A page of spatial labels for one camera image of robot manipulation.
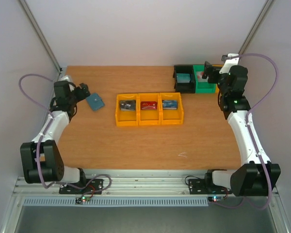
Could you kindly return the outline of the teal leather card holder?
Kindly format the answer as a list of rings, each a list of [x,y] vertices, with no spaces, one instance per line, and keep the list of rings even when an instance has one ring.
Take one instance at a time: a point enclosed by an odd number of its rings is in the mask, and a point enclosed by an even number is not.
[[[97,111],[105,106],[102,98],[97,93],[93,93],[86,98],[86,101],[93,111]]]

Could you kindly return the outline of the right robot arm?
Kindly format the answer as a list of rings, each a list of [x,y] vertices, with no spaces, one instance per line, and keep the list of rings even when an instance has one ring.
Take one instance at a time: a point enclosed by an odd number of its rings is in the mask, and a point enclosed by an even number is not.
[[[204,186],[209,192],[221,187],[235,196],[269,196],[280,176],[279,164],[266,155],[254,127],[251,107],[244,95],[247,68],[237,61],[226,61],[223,67],[204,63],[203,79],[216,84],[218,105],[230,125],[241,156],[241,166],[234,172],[211,169],[205,174]]]

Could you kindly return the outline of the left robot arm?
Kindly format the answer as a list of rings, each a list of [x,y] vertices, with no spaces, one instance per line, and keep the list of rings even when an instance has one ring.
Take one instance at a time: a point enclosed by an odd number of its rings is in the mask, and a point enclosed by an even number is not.
[[[48,118],[39,134],[20,146],[24,178],[27,183],[71,183],[76,193],[87,190],[88,181],[81,168],[64,165],[57,143],[77,112],[77,103],[90,96],[88,86],[69,81],[54,84],[55,97],[48,109]]]

